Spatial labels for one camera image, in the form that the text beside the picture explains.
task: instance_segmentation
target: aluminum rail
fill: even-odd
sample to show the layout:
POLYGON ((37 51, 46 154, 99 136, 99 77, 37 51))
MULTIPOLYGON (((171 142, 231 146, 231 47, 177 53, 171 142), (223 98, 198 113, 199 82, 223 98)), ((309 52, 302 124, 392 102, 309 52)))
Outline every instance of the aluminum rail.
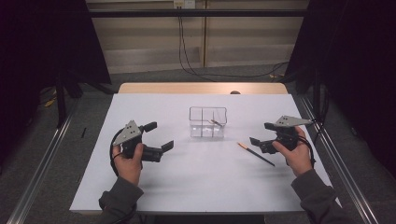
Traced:
POLYGON ((37 195, 40 186, 44 180, 44 177, 46 176, 46 173, 50 167, 50 164, 56 155, 58 147, 64 139, 64 135, 69 127, 71 118, 76 111, 78 102, 79 99, 77 99, 72 104, 70 108, 70 113, 67 116, 64 124, 60 128, 56 129, 55 134, 53 135, 52 140, 47 147, 47 151, 45 152, 43 159, 35 170, 35 174, 33 175, 32 179, 29 182, 29 185, 27 186, 16 207, 14 208, 14 211, 9 217, 7 224, 22 224, 26 219, 29 210, 33 205, 33 202, 35 201, 35 196, 37 195))
MULTIPOLYGON (((301 97, 301 100, 304 105, 304 109, 307 112, 309 118, 314 119, 315 115, 313 112, 313 107, 306 96, 301 97)), ((315 123, 315 129, 320 129, 320 125, 315 123)), ((327 153, 329 154, 332 163, 335 166, 338 174, 340 175, 344 185, 346 186, 346 190, 348 191, 350 197, 352 198, 353 203, 361 214, 361 218, 366 224, 378 223, 378 220, 375 217, 373 210, 370 207, 370 204, 367 202, 364 195, 361 193, 360 188, 356 184, 352 175, 348 171, 346 165, 344 164, 341 155, 338 153, 337 148, 335 147, 332 139, 330 138, 327 131, 322 128, 320 131, 320 140, 323 143, 327 153)))

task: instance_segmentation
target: dark background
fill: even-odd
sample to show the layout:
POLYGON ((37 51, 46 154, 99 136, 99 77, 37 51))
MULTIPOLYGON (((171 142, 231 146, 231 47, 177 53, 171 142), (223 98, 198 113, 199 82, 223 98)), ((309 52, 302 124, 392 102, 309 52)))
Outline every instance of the dark background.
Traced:
POLYGON ((396 176, 396 2, 312 0, 287 74, 296 90, 315 80, 396 176))
POLYGON ((76 83, 110 83, 105 58, 84 0, 0 2, 0 163, 39 104, 40 91, 59 78, 78 97, 76 83))

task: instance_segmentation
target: human hand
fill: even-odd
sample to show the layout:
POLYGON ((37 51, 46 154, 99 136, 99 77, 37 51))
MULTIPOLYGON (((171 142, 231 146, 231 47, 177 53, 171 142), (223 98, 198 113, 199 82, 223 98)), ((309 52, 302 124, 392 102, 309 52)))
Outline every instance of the human hand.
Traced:
POLYGON ((139 183, 140 172, 142 170, 141 159, 143 154, 143 144, 137 144, 134 149, 134 157, 127 159, 123 154, 120 154, 120 146, 113 147, 113 158, 119 176, 131 182, 135 186, 139 183))
MULTIPOLYGON (((300 127, 295 127, 295 129, 298 135, 305 138, 305 133, 300 127)), ((296 176, 313 169, 311 160, 309 159, 309 147, 305 143, 299 141, 293 151, 289 151, 277 141, 274 141, 272 145, 286 158, 286 161, 296 176)))

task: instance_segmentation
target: pencil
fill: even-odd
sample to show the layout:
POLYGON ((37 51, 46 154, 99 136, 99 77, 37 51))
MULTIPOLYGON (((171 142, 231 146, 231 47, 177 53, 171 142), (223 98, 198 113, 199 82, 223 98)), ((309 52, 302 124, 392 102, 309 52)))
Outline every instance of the pencil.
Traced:
POLYGON ((220 127, 223 127, 224 125, 222 125, 222 124, 220 124, 220 123, 218 123, 217 121, 215 121, 215 120, 210 120, 210 121, 212 121, 213 123, 215 123, 215 124, 217 124, 217 125, 219 125, 220 127))
POLYGON ((256 152, 254 152, 253 150, 251 150, 250 148, 248 148, 247 146, 243 145, 242 143, 238 143, 238 145, 244 149, 246 149, 248 152, 250 152, 251 154, 257 156, 258 158, 270 163, 271 165, 275 166, 273 163, 271 163, 270 161, 268 161, 267 159, 265 159, 264 157, 262 157, 261 155, 257 154, 256 152))

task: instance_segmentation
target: gray sleeve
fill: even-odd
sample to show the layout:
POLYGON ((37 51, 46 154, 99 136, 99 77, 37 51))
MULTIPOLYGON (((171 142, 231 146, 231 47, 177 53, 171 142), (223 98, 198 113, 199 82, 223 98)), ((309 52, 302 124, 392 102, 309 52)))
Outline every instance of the gray sleeve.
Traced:
POLYGON ((314 223, 355 223, 335 201, 335 190, 326 186, 314 169, 298 176, 291 186, 314 223))
POLYGON ((143 190, 119 177, 110 191, 103 192, 99 205, 103 212, 99 223, 114 223, 134 213, 137 200, 143 195, 143 190))

